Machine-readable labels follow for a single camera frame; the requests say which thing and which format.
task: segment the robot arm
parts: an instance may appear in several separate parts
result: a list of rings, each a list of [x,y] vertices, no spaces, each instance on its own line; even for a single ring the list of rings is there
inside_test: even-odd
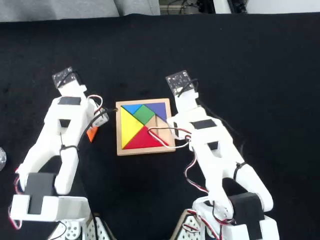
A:
[[[85,197],[67,195],[78,167],[78,144],[88,125],[99,127],[109,120],[95,101],[84,94],[71,67],[53,76],[61,96],[55,98],[44,118],[44,126],[36,143],[18,167],[24,194],[13,196],[10,216],[14,220],[58,221],[84,220],[90,216]],[[61,157],[57,175],[38,173],[54,156]]]
[[[254,169],[245,163],[222,121],[208,116],[206,111],[197,104],[196,99],[199,95],[188,73],[178,72],[166,77],[166,80],[178,110],[178,113],[168,118],[167,122],[171,128],[180,128],[191,133],[189,149],[194,152],[205,177],[205,187],[208,191],[207,197],[199,198],[193,203],[193,209],[212,224],[216,233],[220,232],[220,223],[217,219],[235,220],[236,225],[223,226],[224,240],[279,239],[276,222],[263,214],[273,208],[271,194]],[[172,130],[172,134],[179,140],[186,137],[186,133],[179,130]],[[248,193],[228,197],[222,186],[223,178],[234,179]],[[206,201],[209,201],[210,206],[204,203]],[[256,208],[254,210],[256,212],[251,215],[248,213],[250,216],[247,220],[246,214],[242,214],[239,209],[245,208],[250,201],[252,201],[252,208]],[[260,224],[260,227],[256,225],[252,227],[251,224]],[[252,233],[253,228],[255,228],[254,231],[258,228],[260,233]]]

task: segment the black tape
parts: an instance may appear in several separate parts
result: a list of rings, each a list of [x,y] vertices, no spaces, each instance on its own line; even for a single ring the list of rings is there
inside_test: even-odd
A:
[[[210,150],[217,150],[218,149],[218,141],[209,142],[208,146]]]
[[[175,127],[175,128],[177,128],[178,127],[178,125],[177,125],[177,123],[173,123],[173,126]],[[175,129],[174,130],[174,134],[177,136],[177,137],[179,137],[179,130],[178,129]]]
[[[229,197],[234,210],[236,225],[245,224],[250,240],[262,239],[260,221],[265,219],[260,198],[252,192]]]
[[[54,173],[32,172],[28,175],[25,186],[25,195],[30,195],[28,214],[41,214],[44,196],[54,196]]]
[[[63,96],[58,102],[59,105],[80,105],[81,97]]]
[[[195,129],[206,129],[206,128],[212,128],[217,126],[215,122],[212,121],[211,119],[194,121],[194,122],[191,122],[191,124],[194,126]]]

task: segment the black cloth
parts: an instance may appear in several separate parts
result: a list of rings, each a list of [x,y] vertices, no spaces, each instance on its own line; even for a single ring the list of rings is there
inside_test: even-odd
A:
[[[187,70],[201,100],[244,141],[243,155],[274,199],[268,214],[281,239],[317,239],[319,192],[320,14],[187,15],[0,24],[1,239],[45,239],[52,225],[14,231],[7,210],[14,169],[42,129],[51,79],[68,66],[106,107],[116,101],[170,98],[165,76]],[[202,196],[183,170],[193,156],[117,156],[116,121],[80,144],[80,173],[94,212],[119,240],[168,239],[182,211]],[[190,177],[204,179],[198,167]],[[228,194],[237,189],[226,181]]]

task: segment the cable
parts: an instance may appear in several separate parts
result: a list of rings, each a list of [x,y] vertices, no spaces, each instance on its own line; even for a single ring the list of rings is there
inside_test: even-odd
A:
[[[214,238],[216,240],[222,240],[222,238],[219,238],[217,233],[215,232],[214,228],[211,226],[211,224],[202,216],[197,214],[197,211],[193,210],[193,209],[187,209],[187,212],[192,214],[192,215],[197,215],[197,217],[206,225],[206,227],[210,230],[210,232],[212,233],[212,235],[214,236]]]
[[[196,158],[196,155],[194,155],[193,160],[186,166],[186,168],[185,168],[185,170],[184,170],[184,172],[183,172],[183,173],[184,173],[184,176],[185,176],[185,178],[186,178],[186,181],[187,181],[189,184],[191,184],[192,186],[196,187],[198,190],[200,190],[200,191],[208,194],[209,191],[208,191],[205,187],[200,186],[199,184],[195,183],[194,181],[192,181],[192,180],[190,180],[190,179],[188,178],[188,170],[189,170],[190,168],[192,168],[192,167],[196,164],[196,162],[197,162],[197,158]]]
[[[12,217],[10,216],[10,211],[11,211],[11,207],[12,207],[12,203],[10,204],[10,206],[8,207],[8,217],[9,217],[9,220],[13,226],[13,228],[15,230],[20,230],[21,227],[22,227],[22,221],[21,220],[18,220],[18,224],[16,223],[16,221],[14,219],[12,219]]]
[[[180,146],[168,146],[164,141],[162,141],[159,137],[157,137],[157,135],[155,135],[151,130],[152,129],[174,129],[174,130],[179,130],[179,131],[183,131],[183,132],[185,132],[185,133],[188,133],[188,134],[191,134],[191,132],[189,132],[189,131],[187,131],[187,130],[185,130],[185,129],[182,129],[182,128],[177,128],[177,127],[156,127],[156,126],[154,126],[154,127],[149,127],[148,128],[148,134],[150,134],[154,139],[156,139],[159,143],[161,143],[164,147],[166,147],[167,149],[180,149],[180,148],[184,148],[184,147],[186,147],[188,144],[189,144],[189,141],[190,140],[187,140],[187,138],[188,139],[190,139],[191,138],[191,136],[190,135],[186,135],[185,137],[186,137],[186,143],[185,144],[183,144],[183,145],[180,145]]]
[[[96,114],[96,113],[99,112],[100,109],[102,108],[102,105],[103,105],[103,103],[104,103],[104,100],[103,100],[102,96],[97,95],[97,94],[91,94],[91,95],[89,95],[86,99],[88,100],[88,99],[92,99],[92,98],[98,98],[98,99],[100,99],[100,105],[98,106],[97,110],[94,111],[94,114]]]
[[[194,90],[195,90],[196,92],[198,91],[199,80],[198,80],[197,78],[195,78],[195,79],[192,79],[191,82],[188,82],[186,85],[183,86],[183,88],[180,90],[180,92],[179,92],[179,94],[178,94],[178,96],[177,96],[178,98],[180,98],[181,94],[183,94],[183,93],[186,91],[187,87],[189,87],[190,84],[192,84],[192,85],[194,86]]]
[[[233,222],[233,219],[224,219],[224,220],[220,220],[219,218],[217,218],[216,216],[215,216],[215,206],[216,206],[216,202],[215,201],[213,201],[213,205],[212,205],[212,207],[213,207],[213,209],[212,209],[212,215],[213,215],[213,217],[214,217],[214,219],[219,223],[219,224],[221,224],[221,225],[229,225],[231,222]]]
[[[19,190],[19,181],[20,181],[20,177],[17,176],[13,181],[13,185],[14,185],[15,193],[21,195],[23,194],[23,192]]]
[[[207,110],[209,112],[209,114],[211,114],[212,117],[214,117],[216,119],[219,119],[221,122],[223,122],[223,124],[229,130],[231,130],[232,132],[234,132],[238,136],[241,136],[241,134],[239,132],[237,132],[226,120],[224,120],[222,117],[220,117],[217,114],[215,114],[209,107],[207,107],[207,105],[205,105],[203,101],[201,101],[199,98],[197,98],[197,101],[198,101],[199,105],[201,105],[205,110]]]
[[[183,0],[183,1],[182,1],[179,14],[182,14],[182,9],[185,8],[185,3],[187,3],[187,0]]]
[[[83,83],[83,81],[82,81],[82,79],[81,79],[78,71],[77,71],[77,70],[72,70],[72,71],[68,72],[68,73],[64,76],[64,78],[63,78],[63,79],[60,81],[60,83],[58,84],[57,88],[60,88],[61,85],[64,83],[64,81],[67,79],[67,77],[69,77],[71,74],[76,74],[76,75],[78,76],[79,80],[80,80],[80,83]]]
[[[166,7],[166,11],[167,11],[168,15],[170,15],[170,13],[169,13],[169,6],[172,5],[172,4],[174,4],[174,3],[176,3],[176,2],[179,2],[179,1],[181,1],[181,0],[173,0],[173,1],[171,1],[171,2],[168,3],[168,5],[167,5],[167,7]]]
[[[187,232],[191,233],[191,234],[199,233],[199,232],[200,232],[199,229],[197,229],[197,228],[195,228],[195,227],[193,227],[193,226],[190,226],[190,225],[188,225],[188,224],[185,224],[185,223],[182,224],[182,228],[183,228],[184,230],[186,230]]]
[[[64,232],[63,232],[60,236],[57,236],[57,237],[55,237],[55,238],[50,238],[49,240],[59,239],[60,237],[62,237],[62,236],[66,233],[66,231],[67,231],[67,226],[66,226],[62,221],[58,221],[58,223],[64,225],[64,227],[65,227]]]
[[[97,227],[97,220],[96,220],[96,217],[94,215],[94,212],[92,211],[91,207],[89,206],[90,208],[90,211],[92,213],[92,220],[93,220],[93,225],[94,225],[94,233],[95,233],[95,239],[98,240],[99,237],[98,237],[98,227]]]
[[[95,116],[90,122],[89,124],[86,126],[86,128],[84,129],[83,133],[81,134],[80,138],[79,138],[79,144],[81,143],[82,139],[84,138],[84,136],[86,135],[87,131],[89,128],[91,128],[92,124],[98,119],[100,118],[102,115],[107,114],[107,113],[111,113],[111,112],[116,112],[118,111],[117,108],[113,108],[113,109],[105,109],[104,111],[100,112],[97,116]]]

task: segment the yellow triangle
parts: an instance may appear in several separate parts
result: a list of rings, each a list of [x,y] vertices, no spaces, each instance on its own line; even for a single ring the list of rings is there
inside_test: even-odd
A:
[[[121,107],[121,145],[122,149],[143,128],[143,124]]]

